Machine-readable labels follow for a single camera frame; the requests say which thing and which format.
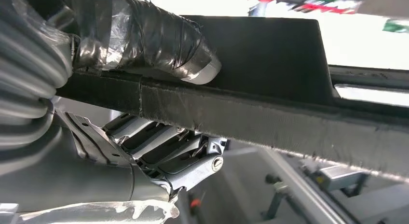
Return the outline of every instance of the bolt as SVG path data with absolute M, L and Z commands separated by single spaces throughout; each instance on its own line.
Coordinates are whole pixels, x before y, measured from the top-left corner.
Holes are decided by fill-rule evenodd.
M 180 132 L 182 132 L 184 130 L 185 130 L 184 128 L 181 128 L 179 126 L 176 127 L 176 132 L 178 132 L 178 133 L 180 133 Z
M 213 171 L 215 172 L 219 171 L 222 165 L 223 165 L 223 158 L 221 156 L 217 156 L 212 162 Z

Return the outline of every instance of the metal frame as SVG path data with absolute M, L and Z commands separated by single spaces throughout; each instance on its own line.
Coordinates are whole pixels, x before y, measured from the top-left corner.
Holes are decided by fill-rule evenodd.
M 328 70 L 313 20 L 188 18 L 203 25 L 222 62 L 211 83 L 191 85 L 152 69 L 124 69 L 132 73 L 79 69 L 57 94 L 406 180 L 408 110 L 343 100 L 332 85 L 407 89 L 408 73 L 339 66 Z

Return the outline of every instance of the metal bar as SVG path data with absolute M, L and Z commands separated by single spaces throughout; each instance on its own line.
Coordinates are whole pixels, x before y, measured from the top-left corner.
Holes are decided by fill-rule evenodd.
M 266 162 L 289 187 L 300 204 L 318 224 L 346 224 L 346 222 L 312 189 L 307 182 L 276 151 L 265 150 Z
M 329 66 L 332 84 L 353 84 L 409 90 L 407 70 Z
M 275 218 L 276 214 L 277 214 L 277 210 L 280 207 L 280 203 L 284 198 L 284 194 L 283 193 L 275 193 L 273 196 L 273 199 L 271 200 L 269 209 L 267 210 L 267 213 L 265 215 L 265 220 L 270 220 Z
M 153 69 L 125 69 L 143 76 L 82 69 L 74 71 L 57 94 L 205 134 L 274 146 L 295 155 L 315 155 L 406 180 L 408 109 L 334 97 L 329 76 L 334 68 L 328 71 L 316 21 L 188 18 L 203 26 L 201 31 L 217 49 L 223 65 L 209 84 L 168 82 L 169 75 Z M 350 84 L 361 75 L 350 77 L 348 70 L 338 70 L 345 76 L 333 79 L 339 83 Z

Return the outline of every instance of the plastic wrap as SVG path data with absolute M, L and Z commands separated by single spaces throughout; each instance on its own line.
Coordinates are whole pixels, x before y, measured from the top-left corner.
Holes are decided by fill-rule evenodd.
M 8 208 L 10 215 L 17 210 L 17 204 L 3 204 L 3 206 L 13 208 L 12 210 Z M 178 216 L 177 207 L 173 203 L 164 201 L 92 202 L 21 214 L 15 223 L 163 224 L 168 218 Z

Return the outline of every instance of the gray corrugated hose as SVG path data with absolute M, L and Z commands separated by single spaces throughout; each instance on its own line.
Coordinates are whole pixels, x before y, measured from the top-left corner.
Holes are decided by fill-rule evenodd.
M 54 114 L 49 99 L 71 74 L 69 37 L 48 40 L 41 22 L 33 21 L 0 6 L 0 151 L 45 134 Z

